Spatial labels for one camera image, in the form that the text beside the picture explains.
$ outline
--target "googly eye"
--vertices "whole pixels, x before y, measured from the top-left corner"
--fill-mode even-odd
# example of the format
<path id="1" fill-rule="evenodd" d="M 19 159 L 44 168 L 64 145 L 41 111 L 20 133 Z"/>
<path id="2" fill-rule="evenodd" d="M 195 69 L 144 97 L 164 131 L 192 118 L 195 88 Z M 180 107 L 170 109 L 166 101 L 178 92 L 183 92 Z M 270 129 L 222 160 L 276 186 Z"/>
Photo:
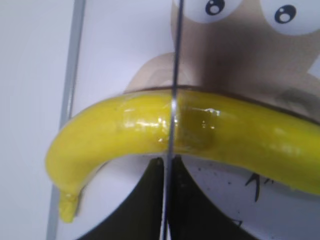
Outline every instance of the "googly eye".
<path id="1" fill-rule="evenodd" d="M 224 0 L 209 0 L 205 6 L 205 12 L 210 16 L 217 15 L 221 13 L 225 5 Z"/>
<path id="2" fill-rule="evenodd" d="M 280 7 L 274 15 L 274 19 L 278 24 L 286 24 L 292 21 L 297 14 L 297 10 L 292 5 L 284 5 Z"/>
<path id="3" fill-rule="evenodd" d="M 213 23 L 228 17 L 243 0 L 184 0 L 184 15 L 198 23 Z"/>
<path id="4" fill-rule="evenodd" d="M 320 29 L 319 0 L 260 0 L 263 15 L 278 33 L 305 35 Z"/>

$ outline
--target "cartoon face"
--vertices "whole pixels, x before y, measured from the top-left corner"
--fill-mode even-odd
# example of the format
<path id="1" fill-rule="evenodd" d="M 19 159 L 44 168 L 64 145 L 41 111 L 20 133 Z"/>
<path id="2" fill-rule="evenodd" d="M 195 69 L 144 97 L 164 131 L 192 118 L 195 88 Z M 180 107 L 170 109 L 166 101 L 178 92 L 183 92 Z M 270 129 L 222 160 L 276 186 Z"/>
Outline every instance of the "cartoon face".
<path id="1" fill-rule="evenodd" d="M 300 109 L 281 107 L 318 118 L 308 112 L 319 107 L 313 96 L 320 96 L 320 81 L 308 70 L 320 54 L 319 9 L 317 0 L 185 0 L 181 71 L 187 79 L 179 83 L 275 106 L 297 102 Z"/>

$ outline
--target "yellow banana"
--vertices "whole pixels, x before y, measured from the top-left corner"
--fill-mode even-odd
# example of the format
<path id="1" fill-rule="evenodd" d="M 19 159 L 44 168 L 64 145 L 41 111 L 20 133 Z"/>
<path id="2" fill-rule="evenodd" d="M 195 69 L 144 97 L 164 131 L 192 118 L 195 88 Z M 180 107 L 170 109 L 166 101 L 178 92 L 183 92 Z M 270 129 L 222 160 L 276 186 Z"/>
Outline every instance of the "yellow banana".
<path id="1" fill-rule="evenodd" d="M 105 162 L 167 150 L 171 91 L 129 93 L 99 102 L 60 131 L 46 170 L 72 222 L 82 188 Z M 174 150 L 239 166 L 294 189 L 320 194 L 320 126 L 221 95 L 178 92 Z"/>

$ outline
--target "white wall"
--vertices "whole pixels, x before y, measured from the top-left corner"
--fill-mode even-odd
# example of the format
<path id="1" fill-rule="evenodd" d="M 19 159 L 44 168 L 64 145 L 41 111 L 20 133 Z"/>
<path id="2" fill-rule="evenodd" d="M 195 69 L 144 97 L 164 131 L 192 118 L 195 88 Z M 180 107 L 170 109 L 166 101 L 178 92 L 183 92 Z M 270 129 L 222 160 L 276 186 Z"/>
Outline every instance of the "white wall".
<path id="1" fill-rule="evenodd" d="M 46 238 L 73 0 L 0 0 L 0 239 Z"/>

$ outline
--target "brown cardboard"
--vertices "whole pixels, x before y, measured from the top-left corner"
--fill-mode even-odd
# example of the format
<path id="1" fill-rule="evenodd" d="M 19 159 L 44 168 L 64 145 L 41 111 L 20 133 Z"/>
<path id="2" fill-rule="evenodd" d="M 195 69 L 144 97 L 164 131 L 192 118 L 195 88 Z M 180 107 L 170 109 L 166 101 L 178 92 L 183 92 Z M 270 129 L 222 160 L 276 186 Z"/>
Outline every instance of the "brown cardboard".
<path id="1" fill-rule="evenodd" d="M 172 39 L 177 13 L 173 3 Z M 243 0 L 219 21 L 200 23 L 184 16 L 178 82 L 250 98 L 320 121 L 320 81 L 308 73 L 319 54 L 320 30 L 279 33 L 266 21 L 260 1 Z M 147 62 L 127 91 L 170 86 L 173 56 L 168 53 Z"/>

